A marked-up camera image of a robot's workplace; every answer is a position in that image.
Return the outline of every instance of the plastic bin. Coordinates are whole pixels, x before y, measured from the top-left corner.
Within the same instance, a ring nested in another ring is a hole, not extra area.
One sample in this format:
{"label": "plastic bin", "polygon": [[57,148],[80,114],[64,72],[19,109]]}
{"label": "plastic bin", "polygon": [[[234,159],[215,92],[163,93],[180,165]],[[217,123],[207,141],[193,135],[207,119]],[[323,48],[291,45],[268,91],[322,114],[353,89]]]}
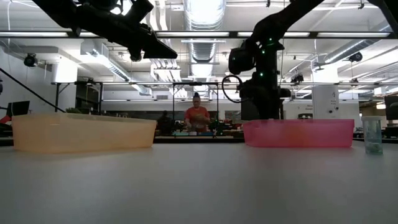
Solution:
{"label": "plastic bin", "polygon": [[338,147],[353,143],[353,119],[257,120],[243,125],[252,147]]}
{"label": "plastic bin", "polygon": [[12,118],[14,149],[65,153],[151,147],[156,121],[88,114],[30,114]]}
{"label": "plastic bin", "polygon": [[368,154],[383,154],[381,119],[380,116],[362,117],[365,150]]}

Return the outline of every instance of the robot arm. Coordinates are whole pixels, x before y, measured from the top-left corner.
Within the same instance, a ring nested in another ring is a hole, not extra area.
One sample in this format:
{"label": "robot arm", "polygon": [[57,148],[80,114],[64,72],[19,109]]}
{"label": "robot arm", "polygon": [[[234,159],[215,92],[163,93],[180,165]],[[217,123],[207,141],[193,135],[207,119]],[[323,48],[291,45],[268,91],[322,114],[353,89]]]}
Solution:
{"label": "robot arm", "polygon": [[[277,51],[284,49],[279,40],[290,26],[323,1],[291,1],[285,9],[259,21],[243,45],[231,50],[228,67],[234,74],[232,76],[238,78],[235,75],[256,68],[252,78],[239,85],[239,89],[242,98],[252,99],[261,119],[279,119],[280,98],[290,96],[290,91],[280,89],[277,81]],[[381,9],[394,32],[398,33],[398,9],[393,6],[395,0],[368,1]]]}
{"label": "robot arm", "polygon": [[123,15],[110,13],[118,0],[33,0],[58,25],[71,28],[75,36],[82,29],[110,42],[128,48],[131,60],[144,58],[177,58],[177,53],[160,42],[155,32],[140,21],[153,10],[148,0],[133,1],[129,12]]}

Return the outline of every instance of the desk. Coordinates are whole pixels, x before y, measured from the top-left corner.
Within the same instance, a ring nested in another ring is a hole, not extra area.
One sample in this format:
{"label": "desk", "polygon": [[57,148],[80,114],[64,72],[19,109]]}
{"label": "desk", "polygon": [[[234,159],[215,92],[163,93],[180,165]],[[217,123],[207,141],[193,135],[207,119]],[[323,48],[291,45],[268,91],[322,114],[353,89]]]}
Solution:
{"label": "desk", "polygon": [[398,223],[398,149],[0,149],[0,223]]}

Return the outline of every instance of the workbench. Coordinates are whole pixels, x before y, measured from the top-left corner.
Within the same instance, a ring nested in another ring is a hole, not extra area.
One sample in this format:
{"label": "workbench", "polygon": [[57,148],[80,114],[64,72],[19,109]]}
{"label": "workbench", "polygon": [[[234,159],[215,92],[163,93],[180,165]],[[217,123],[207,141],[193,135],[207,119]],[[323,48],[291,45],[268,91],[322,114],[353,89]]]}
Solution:
{"label": "workbench", "polygon": [[0,223],[398,223],[398,148],[0,148]]}

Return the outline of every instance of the fluorescent light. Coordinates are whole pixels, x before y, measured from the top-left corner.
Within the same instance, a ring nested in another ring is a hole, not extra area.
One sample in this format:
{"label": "fluorescent light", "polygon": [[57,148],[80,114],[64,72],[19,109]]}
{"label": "fluorescent light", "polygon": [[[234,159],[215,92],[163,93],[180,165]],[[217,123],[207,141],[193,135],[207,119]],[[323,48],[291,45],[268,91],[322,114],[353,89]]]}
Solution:
{"label": "fluorescent light", "polygon": [[103,102],[125,102],[127,100],[103,100]]}
{"label": "fluorescent light", "polygon": [[173,85],[172,82],[131,82],[131,83],[137,83],[140,85]]}
{"label": "fluorescent light", "polygon": [[317,37],[387,37],[389,32],[320,32]]}
{"label": "fluorescent light", "polygon": [[80,33],[80,37],[98,37],[98,35],[93,34],[92,32],[82,32]]}
{"label": "fluorescent light", "polygon": [[238,32],[238,37],[250,37],[253,32]]}
{"label": "fluorescent light", "polygon": [[130,83],[128,83],[128,82],[104,82],[103,83],[104,85],[130,85]]}
{"label": "fluorescent light", "polygon": [[157,32],[157,37],[228,37],[229,32],[201,32],[201,31],[191,31],[191,32]]}
{"label": "fluorescent light", "polygon": [[[252,32],[238,32],[238,37],[250,37]],[[286,32],[284,37],[308,37],[309,32]]]}
{"label": "fluorescent light", "polygon": [[386,105],[385,105],[385,104],[376,105],[376,108],[377,108],[378,110],[384,110],[384,109],[386,109]]}
{"label": "fluorescent light", "polygon": [[215,44],[215,43],[225,43],[225,40],[181,40],[183,44]]}
{"label": "fluorescent light", "polygon": [[2,37],[68,37],[66,32],[0,32]]}
{"label": "fluorescent light", "polygon": [[309,32],[286,32],[284,37],[308,37]]}

